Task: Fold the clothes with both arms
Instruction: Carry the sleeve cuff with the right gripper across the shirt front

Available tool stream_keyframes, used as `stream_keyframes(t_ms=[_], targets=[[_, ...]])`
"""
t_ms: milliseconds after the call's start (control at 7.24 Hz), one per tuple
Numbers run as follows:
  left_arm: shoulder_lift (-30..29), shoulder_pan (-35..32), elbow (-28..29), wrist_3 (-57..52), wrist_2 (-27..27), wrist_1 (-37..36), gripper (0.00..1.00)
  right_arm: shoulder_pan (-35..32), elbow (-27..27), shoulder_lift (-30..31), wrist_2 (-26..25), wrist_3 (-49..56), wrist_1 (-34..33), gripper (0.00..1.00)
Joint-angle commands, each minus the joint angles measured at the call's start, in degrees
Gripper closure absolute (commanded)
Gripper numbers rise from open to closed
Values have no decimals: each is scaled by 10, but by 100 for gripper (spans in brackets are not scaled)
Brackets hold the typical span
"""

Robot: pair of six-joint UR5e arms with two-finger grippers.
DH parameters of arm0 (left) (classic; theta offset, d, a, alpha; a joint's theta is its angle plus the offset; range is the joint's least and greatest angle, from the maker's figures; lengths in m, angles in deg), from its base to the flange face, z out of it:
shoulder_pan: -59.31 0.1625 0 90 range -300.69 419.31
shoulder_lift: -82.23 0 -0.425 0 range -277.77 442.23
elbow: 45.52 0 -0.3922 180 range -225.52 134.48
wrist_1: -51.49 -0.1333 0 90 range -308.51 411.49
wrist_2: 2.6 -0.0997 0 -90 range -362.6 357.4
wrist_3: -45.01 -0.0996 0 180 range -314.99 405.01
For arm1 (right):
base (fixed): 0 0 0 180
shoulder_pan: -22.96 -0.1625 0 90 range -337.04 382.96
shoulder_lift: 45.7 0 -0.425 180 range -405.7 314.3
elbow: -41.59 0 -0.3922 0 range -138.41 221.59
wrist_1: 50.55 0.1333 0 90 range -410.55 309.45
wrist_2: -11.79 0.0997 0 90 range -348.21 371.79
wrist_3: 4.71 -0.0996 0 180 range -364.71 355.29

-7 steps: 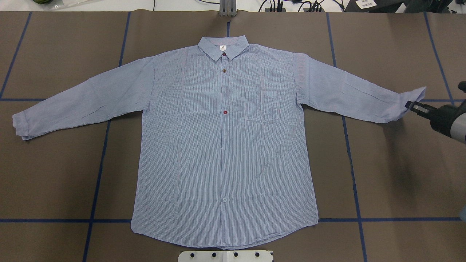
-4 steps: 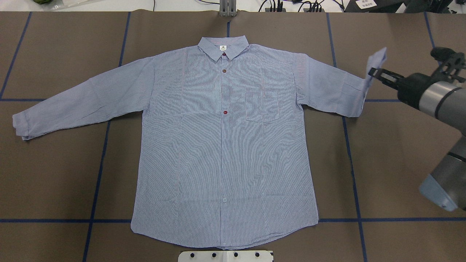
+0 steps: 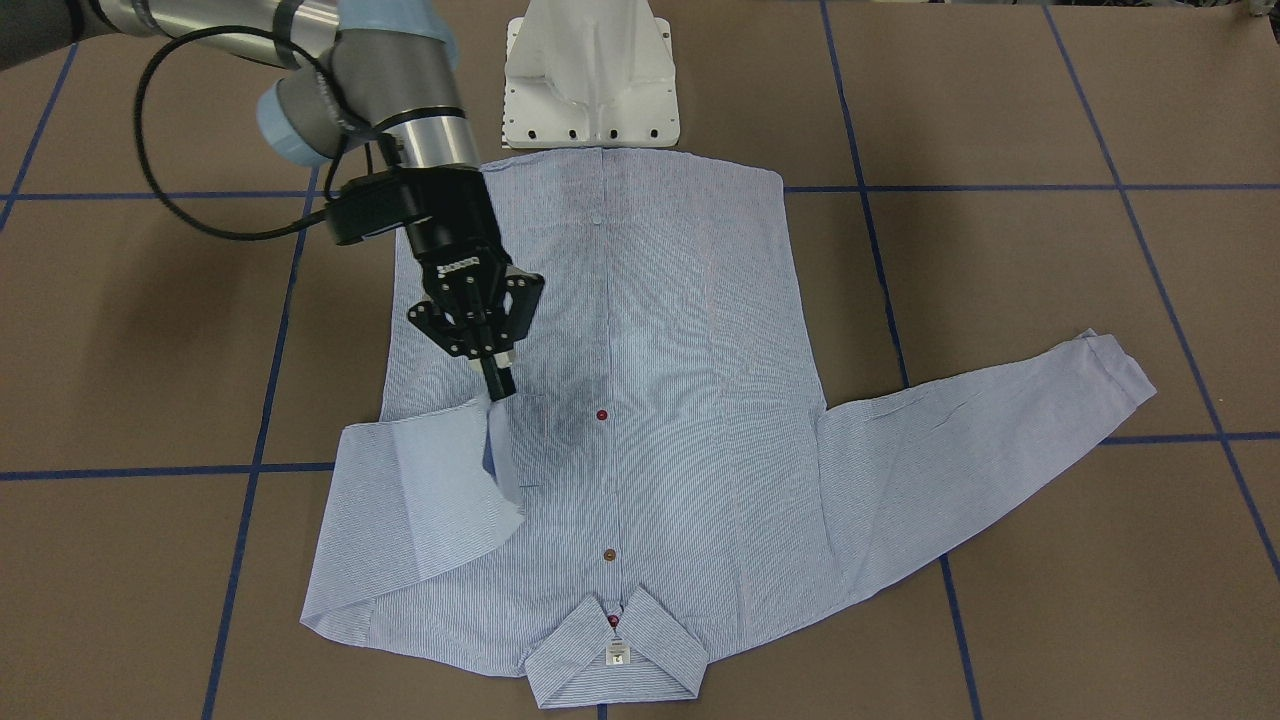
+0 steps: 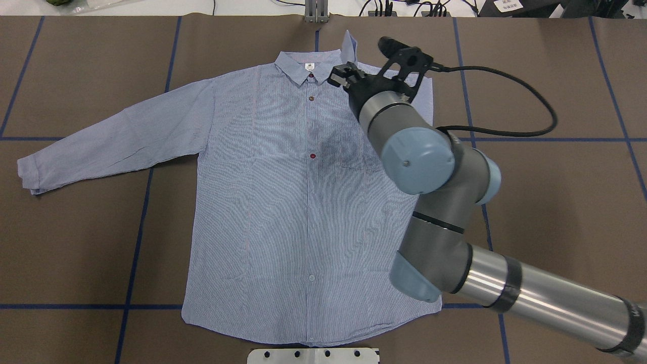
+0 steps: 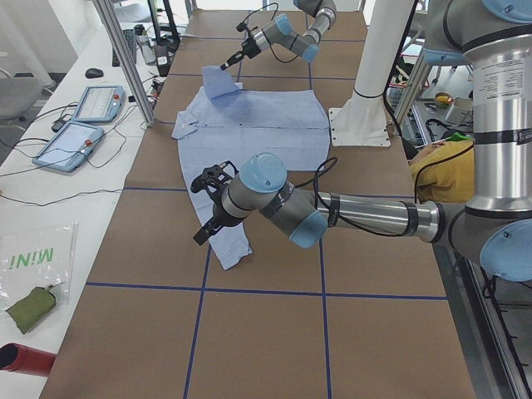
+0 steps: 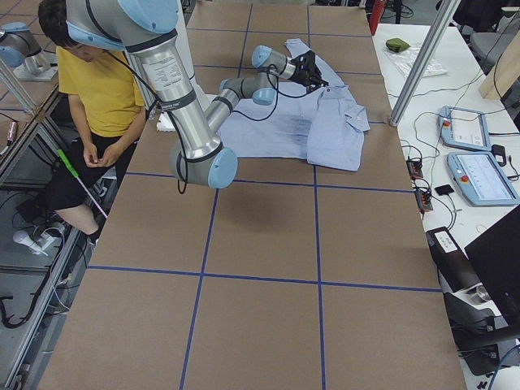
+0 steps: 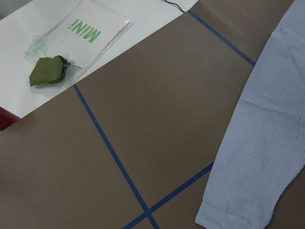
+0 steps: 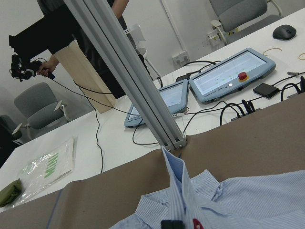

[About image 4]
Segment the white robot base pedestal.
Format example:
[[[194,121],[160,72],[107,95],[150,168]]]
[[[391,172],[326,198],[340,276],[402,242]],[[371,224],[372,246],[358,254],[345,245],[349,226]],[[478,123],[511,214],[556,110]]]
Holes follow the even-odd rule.
[[[380,363],[378,348],[254,349],[247,363]]]

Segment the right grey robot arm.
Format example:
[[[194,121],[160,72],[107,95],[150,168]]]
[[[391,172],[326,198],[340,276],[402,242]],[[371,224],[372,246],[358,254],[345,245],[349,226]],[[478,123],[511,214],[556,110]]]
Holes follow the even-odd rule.
[[[411,105],[428,71],[460,72],[432,62],[386,64],[368,74],[354,63],[333,67],[328,81],[351,110],[403,193],[418,197],[390,271],[398,291],[423,302],[446,292],[499,314],[511,313],[588,342],[625,362],[645,363],[645,304],[609,295],[469,244],[464,233],[476,205],[499,191],[497,164],[452,132],[430,127]]]

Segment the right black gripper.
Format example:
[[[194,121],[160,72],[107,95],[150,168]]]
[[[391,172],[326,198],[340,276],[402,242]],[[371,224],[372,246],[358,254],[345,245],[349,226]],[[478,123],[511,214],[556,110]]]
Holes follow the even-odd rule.
[[[356,118],[372,97],[387,93],[387,104],[401,104],[412,101],[418,94],[418,83],[410,85],[397,76],[365,74],[353,62],[347,65],[336,65],[331,69],[328,83],[334,87],[346,87],[349,106]]]

